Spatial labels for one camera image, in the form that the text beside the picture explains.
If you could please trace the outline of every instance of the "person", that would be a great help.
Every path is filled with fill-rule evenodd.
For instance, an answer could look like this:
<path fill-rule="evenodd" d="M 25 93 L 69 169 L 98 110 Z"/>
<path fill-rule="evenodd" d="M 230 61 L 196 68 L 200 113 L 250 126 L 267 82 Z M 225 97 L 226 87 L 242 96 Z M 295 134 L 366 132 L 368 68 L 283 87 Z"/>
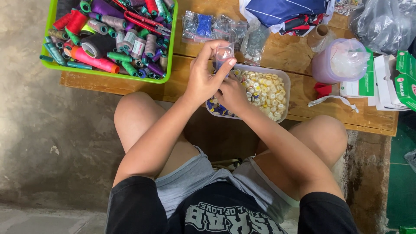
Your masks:
<path fill-rule="evenodd" d="M 204 44 L 191 62 L 185 93 L 168 111 L 143 92 L 121 98 L 114 123 L 126 155 L 110 192 L 105 233 L 286 233 L 279 223 L 299 206 L 298 233 L 357 233 L 330 170 L 347 147 L 344 126 L 329 116 L 290 131 L 276 124 L 248 102 L 235 77 L 225 78 L 235 58 L 216 75 L 208 72 L 216 48 L 227 44 Z M 263 152 L 233 173 L 215 172 L 182 134 L 213 95 L 261 139 Z"/>

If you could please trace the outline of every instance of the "green box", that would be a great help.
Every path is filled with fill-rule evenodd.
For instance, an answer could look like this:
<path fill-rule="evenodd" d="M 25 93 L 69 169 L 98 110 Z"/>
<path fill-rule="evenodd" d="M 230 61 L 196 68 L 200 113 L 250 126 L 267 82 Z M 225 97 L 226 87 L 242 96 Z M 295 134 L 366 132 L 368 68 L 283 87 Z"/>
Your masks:
<path fill-rule="evenodd" d="M 122 74 L 114 74 L 110 72 L 100 72 L 100 71 L 95 71 L 95 70 L 86 70 L 86 69 L 79 69 L 79 68 L 74 68 L 74 67 L 63 67 L 55 62 L 46 62 L 44 60 L 41 60 L 42 64 L 46 68 L 55 69 L 55 70 L 79 72 L 79 73 L 86 73 L 86 74 L 91 74 L 91 75 L 110 76 L 110 77 L 117 77 L 117 78 L 129 79 L 129 80 L 139 80 L 139 81 L 145 81 L 149 83 L 163 84 L 169 80 L 169 78 L 171 77 L 171 71 L 172 71 L 173 43 L 175 39 L 176 19 L 178 17 L 178 2 L 176 0 L 173 0 L 173 1 L 175 2 L 175 7 L 173 9 L 172 33 L 171 33 L 171 40 L 169 42 L 169 49 L 168 49 L 168 68 L 166 70 L 166 76 L 163 79 L 160 79 L 160 80 L 155 80 L 155 79 L 150 79 L 150 78 L 142 79 L 140 77 L 134 77 L 134 76 L 122 75 Z M 52 24 L 55 22 L 57 3 L 58 3 L 58 0 L 51 0 L 50 2 L 48 19 L 46 21 L 45 36 L 49 36 L 48 29 L 52 28 Z M 42 50 L 40 54 L 49 56 L 48 51 L 43 46 L 42 46 Z"/>
<path fill-rule="evenodd" d="M 394 78 L 396 94 L 400 102 L 416 111 L 416 59 L 407 51 L 397 52 Z"/>
<path fill-rule="evenodd" d="M 374 57 L 373 52 L 366 47 L 370 53 L 367 61 L 367 71 L 365 75 L 357 81 L 343 81 L 340 85 L 340 95 L 350 98 L 374 97 Z"/>

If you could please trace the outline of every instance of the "plastic container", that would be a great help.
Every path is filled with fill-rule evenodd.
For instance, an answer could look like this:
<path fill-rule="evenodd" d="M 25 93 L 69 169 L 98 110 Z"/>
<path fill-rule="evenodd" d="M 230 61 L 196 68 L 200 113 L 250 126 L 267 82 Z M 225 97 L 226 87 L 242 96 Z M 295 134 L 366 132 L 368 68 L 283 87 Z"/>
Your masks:
<path fill-rule="evenodd" d="M 339 77 L 334 74 L 331 68 L 331 48 L 336 42 L 344 42 L 348 39 L 339 38 L 331 42 L 328 47 L 320 52 L 319 54 L 315 55 L 312 59 L 312 77 L 317 81 L 325 84 L 336 84 L 342 81 L 356 81 L 361 79 L 366 72 L 366 69 L 363 70 L 358 76 L 355 78 L 346 78 L 346 77 Z M 366 51 L 365 47 L 359 43 L 360 49 L 362 51 Z"/>
<path fill-rule="evenodd" d="M 145 81 L 149 83 L 156 83 L 156 84 L 163 84 L 166 81 L 169 80 L 171 76 L 172 71 L 172 59 L 173 59 L 173 44 L 175 40 L 175 29 L 176 29 L 176 19 L 178 16 L 178 2 L 176 0 L 173 0 L 175 2 L 175 8 L 173 10 L 173 21 L 172 21 L 172 33 L 171 33 L 171 40 L 169 42 L 169 52 L 168 52 L 168 68 L 166 70 L 166 76 L 163 77 L 163 79 L 155 80 L 150 78 L 140 78 L 140 77 L 134 77 L 129 75 L 122 75 L 122 74 L 114 74 L 109 72 L 100 72 L 96 70 L 86 70 L 86 69 L 79 69 L 74 67 L 63 67 L 55 62 L 47 62 L 44 60 L 41 60 L 42 64 L 46 68 L 55 69 L 55 70 L 62 70 L 62 71 L 68 71 L 68 72 L 79 72 L 79 73 L 85 73 L 90 75 L 101 75 L 101 76 L 110 76 L 110 77 L 117 77 L 117 78 L 123 78 L 123 79 L 129 79 L 129 80 L 139 80 L 139 81 Z M 49 5 L 49 13 L 48 13 L 48 19 L 46 21 L 46 28 L 45 28 L 45 36 L 49 36 L 48 29 L 52 28 L 52 24 L 56 21 L 56 9 L 57 9 L 57 3 L 58 0 L 51 0 Z M 48 51 L 45 49 L 45 47 L 42 46 L 42 50 L 40 52 L 41 55 L 49 56 Z"/>
<path fill-rule="evenodd" d="M 287 112 L 289 111 L 289 97 L 290 97 L 290 78 L 289 76 L 281 70 L 276 70 L 276 69 L 271 69 L 271 68 L 264 68 L 264 67 L 254 67 L 254 66 L 249 66 L 249 65 L 244 65 L 244 64 L 235 64 L 234 69 L 240 69 L 241 71 L 251 71 L 251 72 L 259 72 L 259 73 L 271 73 L 271 74 L 276 74 L 279 77 L 282 78 L 282 82 L 285 84 L 285 91 L 286 91 L 286 109 L 282 114 L 282 118 L 278 121 L 276 121 L 276 123 L 280 123 L 282 122 L 286 116 L 287 116 Z M 216 115 L 214 113 L 212 113 L 209 109 L 208 109 L 208 105 L 207 105 L 207 101 L 205 101 L 205 107 L 207 108 L 207 111 L 209 113 L 211 113 L 214 116 L 217 117 L 224 117 L 224 118 L 230 118 L 230 119 L 241 119 L 238 117 L 231 117 L 229 115 Z"/>

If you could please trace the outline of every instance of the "wooden table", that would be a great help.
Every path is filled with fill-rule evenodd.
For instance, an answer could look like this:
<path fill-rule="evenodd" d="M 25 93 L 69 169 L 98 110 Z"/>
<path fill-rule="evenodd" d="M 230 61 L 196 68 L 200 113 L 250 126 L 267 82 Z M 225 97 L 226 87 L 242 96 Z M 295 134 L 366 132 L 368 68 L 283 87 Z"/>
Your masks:
<path fill-rule="evenodd" d="M 67 87 L 122 95 L 135 91 L 143 91 L 155 100 L 176 101 L 185 92 L 188 83 L 190 62 L 202 47 L 202 44 L 186 44 L 181 42 L 181 16 L 184 15 L 185 10 L 209 15 L 223 13 L 231 18 L 243 19 L 239 12 L 237 0 L 207 0 L 205 2 L 178 0 L 178 4 L 178 24 L 173 50 L 175 55 L 173 58 L 171 78 L 168 82 L 159 85 L 76 72 L 62 72 L 60 84 Z M 338 38 L 354 37 L 348 30 L 346 16 L 335 13 L 329 22 L 329 26 Z M 396 135 L 398 112 L 377 111 L 375 107 L 369 107 L 367 105 L 366 98 L 349 99 L 351 104 L 357 106 L 359 113 L 352 112 L 350 107 L 344 105 L 340 100 L 334 99 L 328 99 L 321 104 L 308 107 L 307 104 L 315 100 L 317 96 L 317 93 L 313 90 L 315 80 L 311 77 L 311 61 L 313 56 L 314 52 L 306 44 L 306 38 L 271 34 L 267 40 L 261 65 L 263 67 L 283 70 L 288 73 L 291 79 L 289 113 L 286 119 L 306 121 L 317 115 L 329 115 L 339 119 L 347 129 L 389 136 Z M 237 55 L 237 59 L 239 62 L 243 61 L 241 55 Z"/>

